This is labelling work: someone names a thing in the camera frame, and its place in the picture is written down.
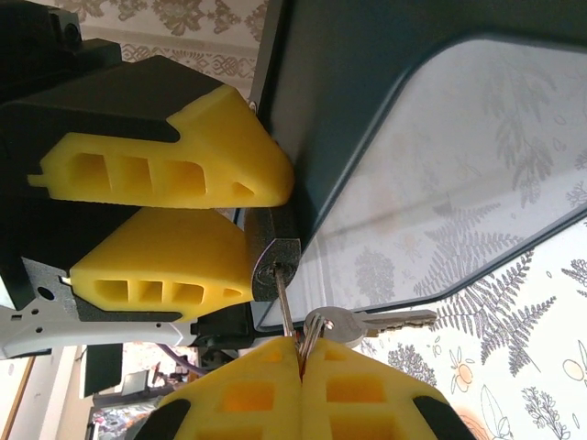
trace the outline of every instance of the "black metal frame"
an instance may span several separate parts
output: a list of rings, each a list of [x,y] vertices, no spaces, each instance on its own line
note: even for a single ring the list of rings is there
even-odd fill
[[[587,2],[270,1],[250,100],[293,162],[303,250],[414,73],[473,39],[584,52]],[[586,208],[576,209],[457,285],[410,305],[458,292],[586,215]],[[255,315],[258,325],[263,309]]]

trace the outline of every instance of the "floral wallpaper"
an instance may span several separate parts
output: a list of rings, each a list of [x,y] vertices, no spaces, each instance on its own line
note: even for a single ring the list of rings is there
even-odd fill
[[[75,12],[85,39],[120,43],[125,61],[162,55],[248,97],[268,0],[38,0]]]
[[[357,350],[437,387],[477,440],[587,438],[585,249],[581,220]]]

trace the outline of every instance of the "key head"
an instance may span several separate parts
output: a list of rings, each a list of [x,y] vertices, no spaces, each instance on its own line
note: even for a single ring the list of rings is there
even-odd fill
[[[323,337],[344,344],[349,348],[360,344],[360,341],[367,334],[366,327],[361,324],[355,314],[341,307],[320,307],[310,312],[304,321],[305,333],[307,333],[315,314],[320,314],[327,320]]]

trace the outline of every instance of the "key blade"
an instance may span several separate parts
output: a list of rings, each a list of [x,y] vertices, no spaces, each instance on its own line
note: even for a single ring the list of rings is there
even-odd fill
[[[373,332],[431,325],[437,320],[437,314],[431,310],[413,310],[380,314],[361,313],[358,318],[367,328],[367,336],[371,337]]]

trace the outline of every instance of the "patterned curtain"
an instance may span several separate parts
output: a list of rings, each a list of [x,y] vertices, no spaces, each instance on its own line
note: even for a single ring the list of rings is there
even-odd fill
[[[163,55],[248,97],[267,0],[39,0],[75,12],[85,39],[120,43],[125,61]]]

